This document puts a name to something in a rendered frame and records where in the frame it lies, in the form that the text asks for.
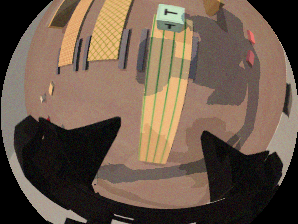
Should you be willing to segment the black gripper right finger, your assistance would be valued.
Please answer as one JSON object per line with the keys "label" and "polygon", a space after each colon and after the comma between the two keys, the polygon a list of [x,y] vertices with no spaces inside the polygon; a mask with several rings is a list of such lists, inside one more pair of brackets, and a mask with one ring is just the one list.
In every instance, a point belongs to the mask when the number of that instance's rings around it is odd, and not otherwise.
{"label": "black gripper right finger", "polygon": [[227,190],[237,185],[254,165],[265,161],[269,156],[269,151],[243,155],[208,131],[202,132],[201,144],[209,177],[210,202],[225,198],[223,194]]}

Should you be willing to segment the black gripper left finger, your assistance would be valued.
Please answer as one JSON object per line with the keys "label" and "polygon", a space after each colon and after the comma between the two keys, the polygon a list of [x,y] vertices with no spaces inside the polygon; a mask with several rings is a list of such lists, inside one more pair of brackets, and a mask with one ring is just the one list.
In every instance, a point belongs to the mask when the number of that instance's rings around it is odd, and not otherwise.
{"label": "black gripper left finger", "polygon": [[45,139],[61,149],[74,175],[80,179],[80,185],[89,189],[121,129],[120,117],[97,121],[76,129],[57,127],[44,117],[39,117],[39,121]]}

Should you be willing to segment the pale green labelled cube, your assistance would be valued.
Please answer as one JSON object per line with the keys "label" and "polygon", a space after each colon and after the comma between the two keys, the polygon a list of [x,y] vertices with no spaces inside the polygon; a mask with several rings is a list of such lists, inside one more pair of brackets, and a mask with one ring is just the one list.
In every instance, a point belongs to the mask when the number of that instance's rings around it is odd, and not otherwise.
{"label": "pale green labelled cube", "polygon": [[182,7],[160,4],[157,8],[157,30],[173,31],[180,34],[185,23],[185,10]]}

